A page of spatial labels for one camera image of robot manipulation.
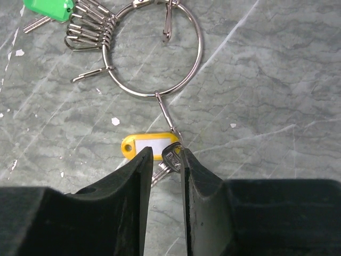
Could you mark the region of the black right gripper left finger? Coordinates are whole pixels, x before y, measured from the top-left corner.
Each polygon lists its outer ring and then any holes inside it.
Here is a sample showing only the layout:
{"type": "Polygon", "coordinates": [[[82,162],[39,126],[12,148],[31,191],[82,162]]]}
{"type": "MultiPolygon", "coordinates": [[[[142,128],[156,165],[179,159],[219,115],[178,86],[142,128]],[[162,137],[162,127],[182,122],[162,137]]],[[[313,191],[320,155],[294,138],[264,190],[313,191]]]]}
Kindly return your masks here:
{"type": "Polygon", "coordinates": [[[1,255],[142,255],[153,171],[144,148],[74,194],[1,188],[1,255]]]}

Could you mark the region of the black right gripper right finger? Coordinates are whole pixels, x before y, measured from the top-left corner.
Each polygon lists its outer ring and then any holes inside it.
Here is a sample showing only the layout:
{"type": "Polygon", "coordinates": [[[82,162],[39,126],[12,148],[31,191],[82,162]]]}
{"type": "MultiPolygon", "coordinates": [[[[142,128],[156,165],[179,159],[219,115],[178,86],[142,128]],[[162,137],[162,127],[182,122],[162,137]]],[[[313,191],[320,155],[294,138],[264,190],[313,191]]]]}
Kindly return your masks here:
{"type": "Polygon", "coordinates": [[[226,179],[181,151],[188,255],[340,255],[340,183],[226,179]]]}

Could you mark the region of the yellow key tag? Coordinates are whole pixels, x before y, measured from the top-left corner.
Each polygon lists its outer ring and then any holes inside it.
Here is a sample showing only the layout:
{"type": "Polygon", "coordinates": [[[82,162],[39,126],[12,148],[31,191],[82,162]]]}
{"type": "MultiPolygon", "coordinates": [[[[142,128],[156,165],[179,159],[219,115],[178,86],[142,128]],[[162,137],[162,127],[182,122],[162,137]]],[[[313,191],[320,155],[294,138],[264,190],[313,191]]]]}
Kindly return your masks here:
{"type": "Polygon", "coordinates": [[[142,149],[151,147],[153,159],[160,161],[162,151],[179,138],[171,132],[131,134],[123,139],[121,152],[126,159],[132,160],[142,149]]]}

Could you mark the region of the green key tag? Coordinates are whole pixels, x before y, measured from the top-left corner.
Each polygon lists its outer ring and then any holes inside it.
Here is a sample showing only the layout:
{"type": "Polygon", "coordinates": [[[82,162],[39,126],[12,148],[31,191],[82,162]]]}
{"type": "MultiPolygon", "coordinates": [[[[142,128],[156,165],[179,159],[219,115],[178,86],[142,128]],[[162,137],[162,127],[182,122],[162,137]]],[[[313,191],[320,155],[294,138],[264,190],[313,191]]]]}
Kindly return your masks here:
{"type": "Polygon", "coordinates": [[[60,22],[69,19],[75,6],[73,0],[23,0],[23,3],[31,11],[60,22]]]}

